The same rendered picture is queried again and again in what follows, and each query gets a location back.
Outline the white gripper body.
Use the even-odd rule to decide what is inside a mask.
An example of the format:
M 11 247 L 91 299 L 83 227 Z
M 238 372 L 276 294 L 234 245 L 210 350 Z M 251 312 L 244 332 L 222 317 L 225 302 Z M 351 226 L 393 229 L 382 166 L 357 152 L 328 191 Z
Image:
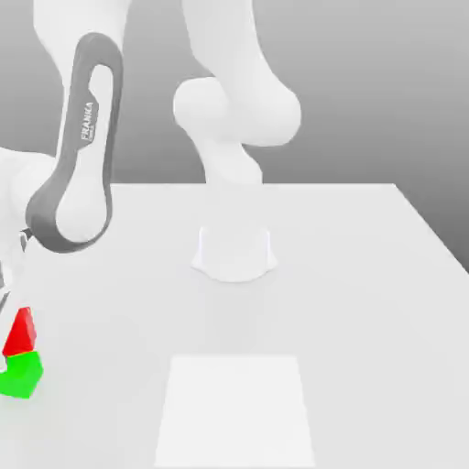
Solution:
M 13 259 L 0 259 L 0 315 L 2 314 L 14 283 Z

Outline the small red cube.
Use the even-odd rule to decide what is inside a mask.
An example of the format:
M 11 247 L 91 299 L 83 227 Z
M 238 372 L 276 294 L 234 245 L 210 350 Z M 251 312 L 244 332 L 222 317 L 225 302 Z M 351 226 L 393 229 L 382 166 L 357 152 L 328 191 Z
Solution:
M 32 352 L 35 348 L 37 333 L 32 312 L 29 307 L 20 308 L 3 348 L 3 356 L 10 357 Z

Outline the small green cube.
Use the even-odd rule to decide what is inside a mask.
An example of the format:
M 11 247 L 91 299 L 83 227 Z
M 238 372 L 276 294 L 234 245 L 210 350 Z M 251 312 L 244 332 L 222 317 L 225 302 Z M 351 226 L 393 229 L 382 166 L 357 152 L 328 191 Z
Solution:
M 8 356 L 6 371 L 0 373 L 0 395 L 29 399 L 42 375 L 38 351 Z

